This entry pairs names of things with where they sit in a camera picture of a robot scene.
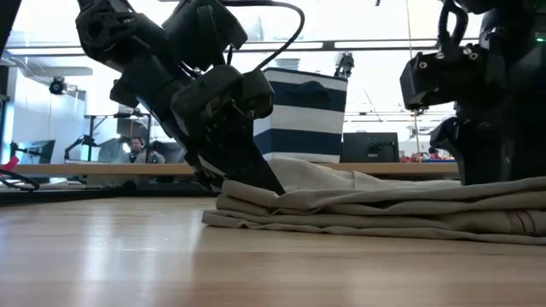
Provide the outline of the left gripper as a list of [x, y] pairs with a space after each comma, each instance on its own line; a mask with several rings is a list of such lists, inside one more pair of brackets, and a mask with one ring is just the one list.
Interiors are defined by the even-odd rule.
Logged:
[[218, 66], [181, 88], [171, 110], [188, 138], [188, 159], [198, 183], [221, 191], [231, 180], [285, 194], [253, 140], [253, 122], [273, 111], [274, 90], [264, 72]]

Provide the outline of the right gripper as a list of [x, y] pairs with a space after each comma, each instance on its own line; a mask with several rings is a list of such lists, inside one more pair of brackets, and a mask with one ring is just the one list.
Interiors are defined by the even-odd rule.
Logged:
[[430, 145], [456, 160], [464, 185], [510, 182], [545, 175], [545, 101], [508, 104], [482, 119], [451, 117]]

